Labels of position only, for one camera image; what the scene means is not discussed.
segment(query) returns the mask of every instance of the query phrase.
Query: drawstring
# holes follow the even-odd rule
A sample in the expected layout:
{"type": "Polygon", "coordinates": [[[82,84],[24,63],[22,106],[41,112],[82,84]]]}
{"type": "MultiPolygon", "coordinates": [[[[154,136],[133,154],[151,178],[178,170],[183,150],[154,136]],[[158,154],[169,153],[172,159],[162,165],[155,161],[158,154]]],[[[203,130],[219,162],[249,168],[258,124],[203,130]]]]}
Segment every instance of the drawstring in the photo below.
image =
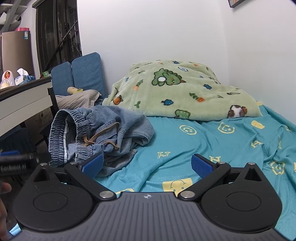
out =
{"type": "MultiPolygon", "coordinates": [[[[94,140],[97,139],[98,136],[100,136],[101,134],[103,134],[103,133],[107,132],[108,130],[112,129],[113,126],[115,126],[115,125],[117,125],[117,129],[119,129],[119,126],[120,126],[119,122],[115,122],[115,123],[113,123],[112,125],[106,127],[105,129],[102,129],[100,132],[98,132],[97,134],[95,134],[95,135],[94,135],[91,139],[89,139],[89,140],[87,139],[87,136],[86,136],[86,135],[83,136],[83,140],[84,140],[84,142],[85,142],[84,146],[88,146],[88,145],[91,145],[91,144],[95,144],[94,140]]],[[[115,143],[113,143],[112,141],[106,141],[105,143],[110,143],[110,144],[112,144],[112,145],[115,147],[115,149],[118,149],[118,148],[119,148],[119,146],[116,145],[115,143]]]]}

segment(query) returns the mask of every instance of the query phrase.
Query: denim pants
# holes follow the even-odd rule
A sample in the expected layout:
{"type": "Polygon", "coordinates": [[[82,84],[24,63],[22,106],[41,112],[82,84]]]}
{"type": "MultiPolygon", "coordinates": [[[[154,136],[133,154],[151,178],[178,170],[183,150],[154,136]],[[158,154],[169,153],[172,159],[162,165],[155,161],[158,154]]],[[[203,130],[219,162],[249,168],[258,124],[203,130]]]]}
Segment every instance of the denim pants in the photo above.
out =
{"type": "Polygon", "coordinates": [[[134,147],[147,144],[153,135],[145,115],[118,106],[59,110],[49,136],[49,164],[81,163],[101,153],[104,166],[97,176],[105,177],[128,164],[137,152],[134,147]]]}

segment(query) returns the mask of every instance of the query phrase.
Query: table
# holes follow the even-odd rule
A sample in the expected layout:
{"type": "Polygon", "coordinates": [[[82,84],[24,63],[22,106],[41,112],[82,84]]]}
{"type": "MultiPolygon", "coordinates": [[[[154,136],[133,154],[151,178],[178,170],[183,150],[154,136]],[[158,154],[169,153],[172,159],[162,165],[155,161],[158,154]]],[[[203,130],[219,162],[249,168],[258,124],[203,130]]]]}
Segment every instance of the table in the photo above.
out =
{"type": "Polygon", "coordinates": [[[51,76],[17,85],[0,93],[0,136],[28,118],[50,107],[59,110],[51,76]]]}

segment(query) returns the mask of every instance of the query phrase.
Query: folded blanket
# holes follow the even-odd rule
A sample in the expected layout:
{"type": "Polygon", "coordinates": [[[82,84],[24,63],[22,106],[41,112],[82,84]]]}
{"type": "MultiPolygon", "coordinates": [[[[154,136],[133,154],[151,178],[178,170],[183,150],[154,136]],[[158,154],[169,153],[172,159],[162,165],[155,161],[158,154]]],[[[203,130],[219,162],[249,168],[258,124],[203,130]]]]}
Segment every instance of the folded blanket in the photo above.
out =
{"type": "Polygon", "coordinates": [[[174,60],[132,65],[129,74],[113,84],[103,105],[198,121],[261,115],[249,94],[221,85],[209,67],[174,60]]]}

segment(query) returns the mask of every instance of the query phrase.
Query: window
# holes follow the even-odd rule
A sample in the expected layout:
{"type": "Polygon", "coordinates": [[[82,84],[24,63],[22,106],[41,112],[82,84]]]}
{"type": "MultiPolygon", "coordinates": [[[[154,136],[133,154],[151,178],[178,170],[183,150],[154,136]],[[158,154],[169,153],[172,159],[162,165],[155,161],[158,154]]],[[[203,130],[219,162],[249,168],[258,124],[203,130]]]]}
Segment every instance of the window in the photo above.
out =
{"type": "Polygon", "coordinates": [[[82,56],[76,22],[76,0],[39,0],[33,7],[36,8],[36,43],[40,73],[44,70],[51,71],[63,62],[72,62],[82,56]],[[65,40],[54,54],[64,36],[65,40]]]}

